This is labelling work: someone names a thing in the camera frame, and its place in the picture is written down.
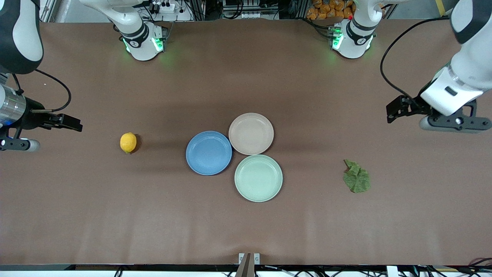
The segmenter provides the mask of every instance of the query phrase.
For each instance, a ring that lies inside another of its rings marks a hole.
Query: lemon
[[[120,148],[126,153],[131,153],[137,146],[137,137],[132,133],[123,134],[120,139]]]

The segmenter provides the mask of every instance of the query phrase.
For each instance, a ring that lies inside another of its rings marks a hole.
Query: wire
[[[200,15],[200,13],[195,11],[193,8],[191,8],[191,6],[188,4],[188,2],[186,2],[186,0],[184,0],[184,1],[185,1],[184,3],[186,4],[186,6],[188,7],[188,9],[193,12],[193,17],[194,17],[193,20],[197,21],[197,19],[200,17],[200,16],[197,16],[197,14]]]
[[[24,93],[24,90],[21,89],[21,84],[19,83],[19,79],[17,79],[17,75],[12,74],[12,77],[14,77],[15,84],[17,85],[17,94],[21,95]]]
[[[469,267],[473,267],[473,266],[479,265],[479,264],[481,264],[483,262],[487,262],[487,261],[490,261],[490,260],[492,260],[492,258],[481,259],[480,261],[474,262],[473,264],[469,264],[468,266]]]
[[[244,8],[243,0],[236,0],[236,1],[238,2],[238,9],[234,13],[234,15],[231,16],[231,17],[227,17],[227,16],[224,15],[224,18],[227,18],[227,19],[236,19],[236,18],[238,18],[241,15],[241,13],[243,12],[243,8]]]
[[[335,38],[335,36],[333,36],[333,35],[324,34],[320,30],[318,30],[318,29],[322,29],[322,30],[328,31],[330,29],[330,27],[314,24],[311,20],[306,19],[304,17],[296,17],[295,19],[300,19],[300,20],[308,23],[309,25],[313,26],[314,29],[316,30],[316,32],[318,32],[318,34],[320,34],[324,38]]]
[[[149,14],[149,16],[151,17],[151,22],[152,22],[152,23],[155,23],[155,21],[154,21],[154,17],[152,16],[152,14],[151,14],[151,12],[149,11],[149,9],[147,9],[147,6],[145,6],[145,5],[143,5],[143,6],[144,6],[145,10],[147,11],[147,13]]]
[[[299,274],[301,274],[302,272],[305,272],[305,273],[307,273],[309,276],[314,277],[311,273],[309,273],[309,272],[308,272],[308,271],[306,271],[306,270],[301,270],[301,271],[297,272],[297,273],[294,275],[294,277],[298,277],[298,276],[299,276]]]
[[[390,44],[390,46],[388,46],[388,49],[386,49],[386,51],[384,52],[383,54],[383,57],[381,58],[381,63],[379,64],[379,71],[381,72],[381,76],[383,76],[383,79],[394,89],[396,89],[397,91],[399,91],[401,94],[405,95],[407,98],[409,98],[417,107],[421,108],[419,104],[417,104],[417,102],[408,94],[406,93],[404,90],[402,90],[401,88],[397,87],[395,84],[393,84],[389,79],[388,77],[386,77],[386,74],[384,74],[384,70],[383,70],[383,63],[384,63],[384,60],[386,58],[386,55],[388,55],[388,53],[390,52],[391,48],[396,44],[396,42],[402,38],[404,35],[406,35],[409,31],[411,31],[412,29],[414,29],[415,27],[421,25],[421,24],[424,24],[424,23],[427,23],[427,22],[431,22],[431,21],[437,21],[437,20],[445,20],[445,19],[449,19],[449,17],[440,17],[440,18],[431,18],[431,19],[427,19],[427,20],[424,20],[424,21],[421,21],[421,22],[418,22],[414,25],[412,25],[410,28],[406,29],[403,33],[401,33],[395,40],[393,40],[393,42]]]
[[[66,108],[70,104],[70,102],[72,101],[72,93],[70,92],[70,89],[62,81],[58,80],[56,77],[53,77],[50,74],[48,74],[44,71],[41,71],[39,69],[34,69],[34,70],[43,74],[44,76],[50,77],[51,79],[55,80],[57,83],[62,85],[66,89],[66,92],[68,93],[68,100],[66,101],[66,103],[63,106],[56,108],[56,109],[38,109],[38,110],[34,109],[34,110],[31,110],[31,112],[32,113],[55,112],[55,111],[60,111],[60,110],[63,110],[64,108]]]
[[[434,266],[427,266],[430,270],[437,272],[437,274],[441,275],[442,277],[447,277],[443,273],[441,273],[439,270],[437,270]]]
[[[321,25],[318,25],[318,24],[314,24],[311,20],[309,19],[306,19],[304,17],[296,17],[294,19],[301,19],[302,21],[308,23],[309,25],[315,27],[315,28],[320,28],[320,29],[324,29],[324,30],[328,30],[330,27],[327,27],[327,26],[321,26]]]

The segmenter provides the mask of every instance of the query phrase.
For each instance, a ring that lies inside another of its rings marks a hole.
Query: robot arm
[[[42,59],[39,0],[0,0],[0,70],[27,74],[36,70]],[[0,151],[36,151],[39,142],[20,138],[22,130],[37,127],[82,130],[80,120],[50,111],[24,97],[22,92],[0,84]],[[14,137],[9,136],[10,129],[16,129]]]
[[[111,20],[123,36],[126,50],[139,61],[148,61],[164,51],[167,28],[143,22],[133,8],[143,0],[80,0]]]
[[[349,59],[361,57],[370,47],[374,30],[383,16],[379,4],[398,4],[410,0],[354,0],[356,10],[352,19],[335,24],[340,32],[331,41],[331,47]]]
[[[388,123],[398,117],[425,114],[420,127],[430,131],[478,133],[492,127],[476,117],[476,99],[492,89],[492,2],[460,0],[451,27],[461,50],[439,70],[417,97],[398,97],[387,105]],[[470,114],[463,107],[471,108]]]
[[[27,74],[43,59],[39,0],[0,0],[0,71]]]

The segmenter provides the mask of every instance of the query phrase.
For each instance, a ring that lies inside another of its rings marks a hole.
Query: power strip
[[[160,11],[159,12],[162,12],[162,13],[174,13],[174,9],[175,8],[176,8],[176,4],[171,4],[169,7],[167,7],[165,5],[165,6],[161,6],[160,7]]]

